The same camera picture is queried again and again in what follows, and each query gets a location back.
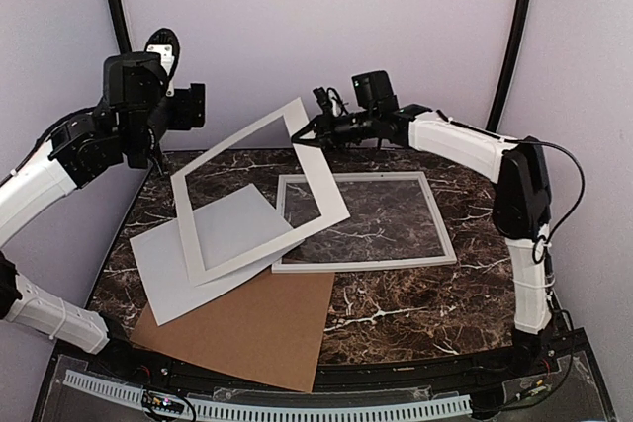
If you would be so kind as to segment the clear acrylic sheet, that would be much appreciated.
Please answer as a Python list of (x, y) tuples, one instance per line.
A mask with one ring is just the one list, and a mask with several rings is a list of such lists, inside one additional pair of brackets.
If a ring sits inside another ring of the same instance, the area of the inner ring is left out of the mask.
[(338, 189), (350, 218), (283, 257), (287, 265), (402, 261), (445, 256), (418, 179), (344, 180)]

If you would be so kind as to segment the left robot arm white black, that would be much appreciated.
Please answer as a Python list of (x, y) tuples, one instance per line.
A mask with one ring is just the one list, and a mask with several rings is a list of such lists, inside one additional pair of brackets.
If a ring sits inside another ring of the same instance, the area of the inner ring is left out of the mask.
[[(2, 181), (3, 243), (111, 167), (159, 167), (160, 141), (167, 131), (204, 124), (205, 87), (174, 88), (177, 60), (175, 46), (159, 43), (106, 59), (99, 103), (49, 127)], [(1, 317), (88, 354), (101, 353), (102, 364), (119, 379), (139, 370), (138, 354), (123, 343), (126, 336), (118, 323), (42, 290), (7, 258), (1, 260)]]

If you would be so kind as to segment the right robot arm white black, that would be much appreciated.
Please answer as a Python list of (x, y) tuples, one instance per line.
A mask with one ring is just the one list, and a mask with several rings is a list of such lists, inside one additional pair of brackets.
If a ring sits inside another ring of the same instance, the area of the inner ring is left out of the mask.
[(559, 226), (551, 221), (552, 190), (544, 151), (549, 143), (517, 139), (458, 122), (419, 104), (400, 105), (384, 70), (359, 74), (352, 85), (359, 111), (349, 112), (338, 92), (315, 88), (321, 109), (291, 140), (342, 148), (367, 139), (429, 152), (487, 178), (495, 196), (492, 219), (509, 250), (515, 288), (514, 328), (539, 335), (553, 316), (550, 246)]

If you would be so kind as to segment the dark landscape photo print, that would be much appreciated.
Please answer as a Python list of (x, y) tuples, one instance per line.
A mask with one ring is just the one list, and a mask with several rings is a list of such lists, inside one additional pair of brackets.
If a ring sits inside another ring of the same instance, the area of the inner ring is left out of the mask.
[[(194, 218), (208, 268), (292, 229), (252, 184), (194, 210)], [(218, 279), (193, 286), (189, 283), (175, 219), (133, 237), (131, 246), (159, 325), (232, 291), (283, 255), (279, 251)]]

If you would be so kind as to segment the white picture frame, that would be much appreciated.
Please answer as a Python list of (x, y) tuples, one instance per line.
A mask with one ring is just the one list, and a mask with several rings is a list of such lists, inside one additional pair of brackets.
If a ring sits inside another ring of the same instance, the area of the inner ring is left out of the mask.
[(426, 195), (428, 205), (433, 214), (433, 219), (440, 238), (442, 246), (446, 252), (445, 256), (407, 259), (402, 261), (383, 261), (383, 262), (367, 262), (367, 263), (349, 263), (349, 264), (305, 264), (305, 265), (287, 265), (282, 262), (283, 257), (272, 265), (272, 271), (277, 274), (290, 273), (330, 273), (330, 272), (370, 272), (370, 271), (386, 271), (400, 270), (407, 268), (432, 267), (441, 265), (451, 265), (457, 261), (456, 252), (449, 237), (444, 219), (435, 201), (433, 193), (426, 176), (421, 171), (405, 171), (405, 172), (348, 172), (337, 173), (334, 175), (336, 184), (339, 181), (366, 181), (372, 178), (378, 179), (418, 179), (420, 186)]

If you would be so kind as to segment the white mat board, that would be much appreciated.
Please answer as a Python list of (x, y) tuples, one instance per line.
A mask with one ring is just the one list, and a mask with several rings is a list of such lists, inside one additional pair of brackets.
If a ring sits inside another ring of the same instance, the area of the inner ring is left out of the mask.
[(307, 145), (295, 144), (293, 148), (312, 191), (320, 216), (298, 228), (293, 228), (278, 237), (219, 263), (214, 269), (205, 268), (186, 177), (224, 150), (278, 119), (284, 120), (289, 135), (298, 132), (309, 122), (302, 100), (296, 98), (214, 145), (171, 176), (180, 240), (187, 275), (192, 285), (198, 286), (223, 277), (257, 260), (296, 245), (303, 239), (350, 218), (348, 208), (321, 150)]

